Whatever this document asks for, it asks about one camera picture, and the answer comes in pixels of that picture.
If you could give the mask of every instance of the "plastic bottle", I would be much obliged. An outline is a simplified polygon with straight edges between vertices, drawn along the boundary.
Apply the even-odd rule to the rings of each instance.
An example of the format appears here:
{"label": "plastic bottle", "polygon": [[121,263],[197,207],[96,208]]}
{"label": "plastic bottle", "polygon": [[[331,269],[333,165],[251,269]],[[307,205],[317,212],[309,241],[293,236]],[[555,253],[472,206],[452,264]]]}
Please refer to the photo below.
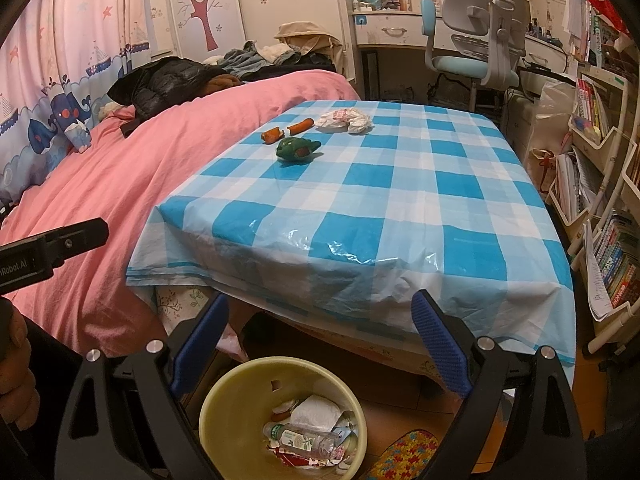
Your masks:
{"label": "plastic bottle", "polygon": [[285,450],[304,458],[326,460],[341,452],[338,446],[340,436],[335,433],[319,433],[277,422],[265,424],[262,433],[271,440],[277,440]]}

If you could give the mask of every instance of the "poster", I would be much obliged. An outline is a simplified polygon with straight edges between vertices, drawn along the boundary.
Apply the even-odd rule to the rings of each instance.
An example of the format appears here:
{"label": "poster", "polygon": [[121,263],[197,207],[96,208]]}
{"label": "poster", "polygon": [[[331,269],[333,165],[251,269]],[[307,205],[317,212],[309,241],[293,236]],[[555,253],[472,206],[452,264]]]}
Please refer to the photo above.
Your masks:
{"label": "poster", "polygon": [[238,0],[170,1],[183,57],[204,61],[244,45]]}

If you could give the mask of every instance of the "blue and white checkered tablecloth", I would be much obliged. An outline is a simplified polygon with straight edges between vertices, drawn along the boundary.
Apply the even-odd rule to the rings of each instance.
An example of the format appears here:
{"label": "blue and white checkered tablecloth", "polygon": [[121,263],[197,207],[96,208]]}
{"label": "blue and white checkered tablecloth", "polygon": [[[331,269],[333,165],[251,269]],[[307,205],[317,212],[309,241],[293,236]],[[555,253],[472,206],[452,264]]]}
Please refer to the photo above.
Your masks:
{"label": "blue and white checkered tablecloth", "polygon": [[[357,107],[366,135],[321,133],[308,164],[260,133]],[[570,271],[548,213],[500,131],[480,115],[379,102],[305,102],[215,158],[151,213],[127,285],[214,286],[307,326],[421,346],[426,288],[476,335],[575,357]]]}

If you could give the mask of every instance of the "finger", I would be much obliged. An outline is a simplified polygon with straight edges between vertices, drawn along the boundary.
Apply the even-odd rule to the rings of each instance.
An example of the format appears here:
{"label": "finger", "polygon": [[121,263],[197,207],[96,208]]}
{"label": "finger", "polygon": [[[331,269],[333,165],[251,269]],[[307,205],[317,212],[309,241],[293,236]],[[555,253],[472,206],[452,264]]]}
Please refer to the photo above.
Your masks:
{"label": "finger", "polygon": [[0,397],[0,415],[7,424],[15,422],[27,411],[35,386],[36,378],[31,370],[28,370],[27,376],[20,386]]}
{"label": "finger", "polygon": [[4,395],[22,384],[29,370],[31,344],[24,340],[21,348],[10,343],[5,358],[0,361],[0,395]]}
{"label": "finger", "polygon": [[24,317],[20,314],[20,311],[14,307],[14,315],[11,318],[9,325],[9,336],[11,342],[20,348],[24,340],[27,339],[27,323],[24,321]]}
{"label": "finger", "polygon": [[29,406],[25,410],[25,412],[18,417],[15,421],[15,425],[18,426],[20,431],[28,430],[31,426],[36,423],[38,418],[38,412],[40,411],[40,395],[36,390],[33,391],[31,395],[31,400]]}

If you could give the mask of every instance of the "pink bedsheet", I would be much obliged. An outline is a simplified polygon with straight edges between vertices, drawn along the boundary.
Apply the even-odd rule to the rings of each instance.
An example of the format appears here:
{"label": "pink bedsheet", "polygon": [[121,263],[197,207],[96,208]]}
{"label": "pink bedsheet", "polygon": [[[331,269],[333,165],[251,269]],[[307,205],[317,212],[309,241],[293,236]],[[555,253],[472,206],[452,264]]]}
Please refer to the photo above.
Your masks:
{"label": "pink bedsheet", "polygon": [[166,110],[124,139],[124,108],[92,131],[92,146],[69,155],[42,186],[27,190],[0,230],[0,245],[102,217],[107,245],[68,260],[47,282],[9,298],[74,350],[108,355],[163,338],[158,317],[125,286],[125,269],[156,204],[212,158],[307,100],[357,99],[340,75],[321,70],[227,89]]}

